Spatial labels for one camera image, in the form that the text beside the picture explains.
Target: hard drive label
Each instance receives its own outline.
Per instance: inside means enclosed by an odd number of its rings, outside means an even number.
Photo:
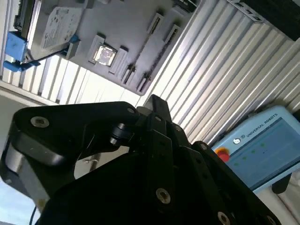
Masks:
[[[41,47],[46,49],[69,42],[78,28],[82,12],[82,8],[56,7],[48,18]]]

